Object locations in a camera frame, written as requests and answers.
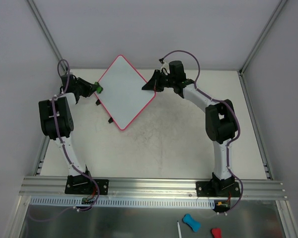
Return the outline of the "green bone-shaped eraser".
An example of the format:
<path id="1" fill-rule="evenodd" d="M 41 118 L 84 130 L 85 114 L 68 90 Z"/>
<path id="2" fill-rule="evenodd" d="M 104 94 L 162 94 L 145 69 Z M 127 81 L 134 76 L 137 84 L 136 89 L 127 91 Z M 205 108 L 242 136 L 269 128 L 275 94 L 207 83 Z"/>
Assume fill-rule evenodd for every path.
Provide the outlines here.
<path id="1" fill-rule="evenodd" d="M 103 87 L 99 84 L 99 82 L 95 82 L 94 85 L 95 85 L 95 88 L 96 88 L 95 92 L 100 94 L 103 91 Z"/>

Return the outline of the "pink framed whiteboard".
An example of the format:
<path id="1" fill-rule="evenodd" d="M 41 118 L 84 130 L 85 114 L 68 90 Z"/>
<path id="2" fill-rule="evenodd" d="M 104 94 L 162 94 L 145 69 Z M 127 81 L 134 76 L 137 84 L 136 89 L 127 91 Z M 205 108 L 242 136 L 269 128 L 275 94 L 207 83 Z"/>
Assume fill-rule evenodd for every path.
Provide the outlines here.
<path id="1" fill-rule="evenodd" d="M 96 97 L 121 131 L 156 97 L 154 91 L 142 90 L 147 81 L 123 55 L 114 59 L 98 83 L 103 90 Z"/>

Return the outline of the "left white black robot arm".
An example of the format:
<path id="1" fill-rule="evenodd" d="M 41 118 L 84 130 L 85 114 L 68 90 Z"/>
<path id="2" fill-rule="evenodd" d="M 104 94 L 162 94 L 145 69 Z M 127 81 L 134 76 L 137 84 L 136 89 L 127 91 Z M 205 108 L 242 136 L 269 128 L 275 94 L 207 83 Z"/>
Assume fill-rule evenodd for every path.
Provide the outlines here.
<path id="1" fill-rule="evenodd" d="M 69 172 L 65 193 L 96 193 L 97 187 L 91 179 L 86 163 L 74 150 L 71 107 L 78 104 L 80 97 L 88 98 L 94 92 L 102 92 L 103 88 L 98 82 L 91 84 L 73 74 L 61 76 L 61 81 L 58 95 L 38 103 L 42 132 L 56 143 L 65 159 Z"/>

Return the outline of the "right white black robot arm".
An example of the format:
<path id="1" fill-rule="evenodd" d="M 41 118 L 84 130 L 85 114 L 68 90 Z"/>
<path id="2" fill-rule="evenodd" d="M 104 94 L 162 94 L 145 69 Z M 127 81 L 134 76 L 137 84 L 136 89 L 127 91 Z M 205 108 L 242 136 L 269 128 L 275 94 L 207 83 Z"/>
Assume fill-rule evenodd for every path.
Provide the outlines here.
<path id="1" fill-rule="evenodd" d="M 227 196 L 235 184 L 230 148 L 234 138 L 240 134 L 232 102 L 228 99 L 216 100 L 202 92 L 196 81 L 187 78 L 179 60 L 170 62 L 168 68 L 162 66 L 156 69 L 142 90 L 162 92 L 165 88 L 172 88 L 174 93 L 205 113 L 205 129 L 213 142 L 215 166 L 211 180 L 202 187 L 202 191 L 210 196 Z"/>

